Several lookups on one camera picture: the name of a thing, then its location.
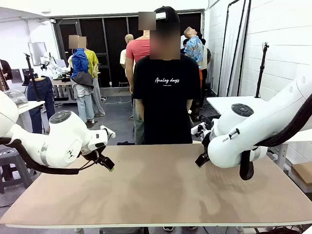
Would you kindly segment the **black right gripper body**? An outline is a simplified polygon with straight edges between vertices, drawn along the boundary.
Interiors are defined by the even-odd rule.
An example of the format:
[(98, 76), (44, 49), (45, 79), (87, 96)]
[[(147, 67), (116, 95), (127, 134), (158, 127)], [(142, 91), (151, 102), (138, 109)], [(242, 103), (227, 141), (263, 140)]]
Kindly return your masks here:
[(202, 140), (202, 145), (204, 146), (204, 156), (208, 156), (208, 145), (210, 143), (210, 134), (207, 133)]

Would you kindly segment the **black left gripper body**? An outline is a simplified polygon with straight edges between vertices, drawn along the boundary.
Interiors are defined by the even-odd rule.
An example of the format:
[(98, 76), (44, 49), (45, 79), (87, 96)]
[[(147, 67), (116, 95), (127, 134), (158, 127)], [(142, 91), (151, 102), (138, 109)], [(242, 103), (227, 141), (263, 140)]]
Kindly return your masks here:
[(93, 161), (95, 163), (98, 163), (100, 155), (101, 155), (101, 149), (95, 149), (93, 151), (87, 151), (87, 152), (81, 152), (82, 157), (87, 161)]

